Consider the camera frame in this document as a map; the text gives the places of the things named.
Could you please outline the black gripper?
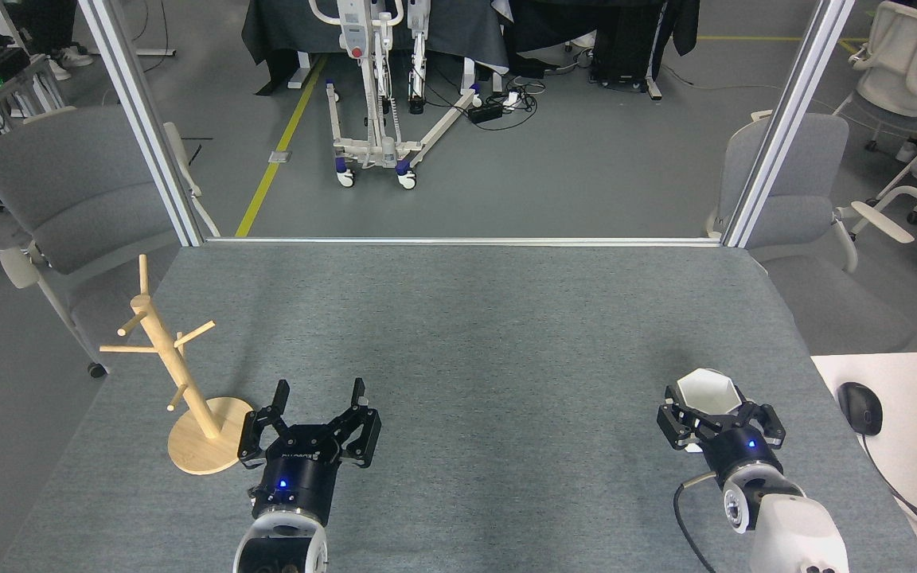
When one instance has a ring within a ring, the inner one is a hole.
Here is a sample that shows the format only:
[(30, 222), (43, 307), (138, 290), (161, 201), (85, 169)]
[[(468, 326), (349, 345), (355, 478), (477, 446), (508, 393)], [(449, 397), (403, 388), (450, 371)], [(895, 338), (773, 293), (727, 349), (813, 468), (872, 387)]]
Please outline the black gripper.
[(271, 509), (302, 510), (327, 526), (341, 460), (356, 460), (360, 468), (372, 465), (379, 412), (369, 406), (363, 378), (356, 378), (350, 406), (326, 428), (289, 428), (283, 419), (289, 395), (288, 382), (278, 380), (270, 405), (245, 413), (239, 442), (239, 461), (245, 468), (262, 464), (251, 461), (264, 454), (259, 440), (266, 427), (274, 427), (280, 436), (267, 447), (262, 479), (250, 490), (252, 518)]
[[(786, 438), (774, 407), (765, 403), (743, 403), (736, 414), (739, 421), (727, 427), (704, 426), (704, 396), (695, 388), (665, 387), (665, 402), (658, 408), (658, 426), (674, 450), (701, 452), (716, 473), (716, 480), (727, 480), (742, 466), (764, 463), (783, 471), (772, 453)], [(757, 422), (760, 428), (750, 422)], [(701, 429), (701, 439), (697, 432)]]

